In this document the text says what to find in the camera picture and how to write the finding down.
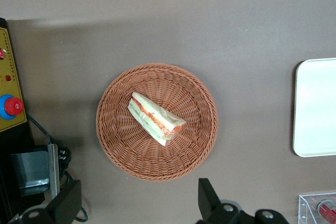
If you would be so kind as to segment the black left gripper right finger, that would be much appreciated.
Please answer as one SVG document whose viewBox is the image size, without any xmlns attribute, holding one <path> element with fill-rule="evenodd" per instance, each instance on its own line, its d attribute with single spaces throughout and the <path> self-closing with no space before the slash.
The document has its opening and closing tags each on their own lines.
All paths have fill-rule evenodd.
<svg viewBox="0 0 336 224">
<path fill-rule="evenodd" d="M 202 219 L 207 220 L 219 204 L 220 199 L 209 179 L 200 178 L 198 180 L 198 208 Z"/>
</svg>

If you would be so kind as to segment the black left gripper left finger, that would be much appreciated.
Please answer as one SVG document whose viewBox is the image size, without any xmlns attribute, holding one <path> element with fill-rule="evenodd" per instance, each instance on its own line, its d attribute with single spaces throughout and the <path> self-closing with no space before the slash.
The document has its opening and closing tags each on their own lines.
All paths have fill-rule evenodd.
<svg viewBox="0 0 336 224">
<path fill-rule="evenodd" d="M 81 182 L 71 180 L 48 204 L 46 210 L 53 223 L 71 224 L 79 213 L 81 204 Z"/>
</svg>

